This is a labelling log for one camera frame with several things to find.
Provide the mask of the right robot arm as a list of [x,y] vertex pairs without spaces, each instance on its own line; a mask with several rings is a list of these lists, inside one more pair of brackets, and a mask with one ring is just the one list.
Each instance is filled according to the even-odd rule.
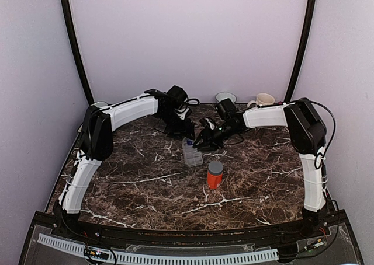
[[299,154],[304,182],[304,206],[298,233],[311,238],[321,228],[321,216],[327,204],[325,155],[331,142],[327,128],[314,108],[317,102],[301,98],[288,103],[256,106],[241,111],[230,99],[216,105],[221,125],[205,117],[202,131],[193,143],[199,151],[215,151],[231,136],[257,127],[286,127],[290,141]]

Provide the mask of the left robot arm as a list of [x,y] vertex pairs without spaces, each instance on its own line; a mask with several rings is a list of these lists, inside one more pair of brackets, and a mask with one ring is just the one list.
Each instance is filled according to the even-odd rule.
[[145,116],[154,116],[164,122],[165,135],[193,140],[195,125],[189,115],[191,107],[199,104],[199,99],[189,98],[181,87],[174,85],[167,92],[150,89],[123,102],[90,105],[78,134],[78,152],[72,171],[53,207],[60,231],[70,239],[82,235],[82,225],[78,222],[82,200],[92,176],[111,156],[113,133],[119,127]]

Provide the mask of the clear plastic pill organizer box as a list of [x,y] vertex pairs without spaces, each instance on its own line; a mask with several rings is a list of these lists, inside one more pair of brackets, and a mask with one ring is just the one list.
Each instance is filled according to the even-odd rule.
[[193,147],[193,141],[189,138],[183,138],[182,150],[185,164],[188,167],[195,167],[203,164],[202,154]]

